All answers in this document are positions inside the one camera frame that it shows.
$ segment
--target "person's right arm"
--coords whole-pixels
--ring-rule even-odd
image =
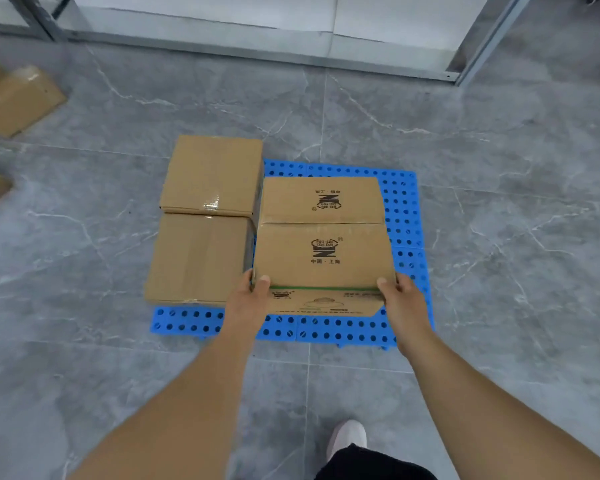
[[[600,457],[496,386],[432,331],[408,276],[378,280],[400,352],[415,372],[462,480],[600,480]]]

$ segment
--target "person's left hand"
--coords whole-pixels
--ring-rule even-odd
[[[220,333],[237,331],[255,339],[267,316],[267,293],[271,279],[266,274],[256,282],[253,291],[249,286],[253,269],[245,272],[231,293],[224,309],[224,325]]]

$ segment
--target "blue plastic pallet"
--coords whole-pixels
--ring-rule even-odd
[[[393,261],[424,293],[429,321],[434,327],[431,286],[424,253],[418,183],[411,171],[344,165],[298,163],[265,159],[265,177],[376,177],[384,197],[387,233]],[[212,337],[224,322],[224,309],[206,306],[158,306],[151,331],[163,335]],[[267,315],[257,339],[278,342],[313,342],[395,347],[395,335],[384,306],[373,317],[309,317]]]

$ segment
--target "black pants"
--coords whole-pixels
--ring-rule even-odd
[[[426,468],[377,451],[349,445],[339,450],[315,480],[436,480]]]

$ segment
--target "white shoe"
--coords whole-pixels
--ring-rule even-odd
[[[346,448],[350,444],[355,444],[361,448],[367,447],[367,432],[362,424],[354,419],[344,421],[333,430],[329,446],[327,446],[327,461],[331,459],[337,451]]]

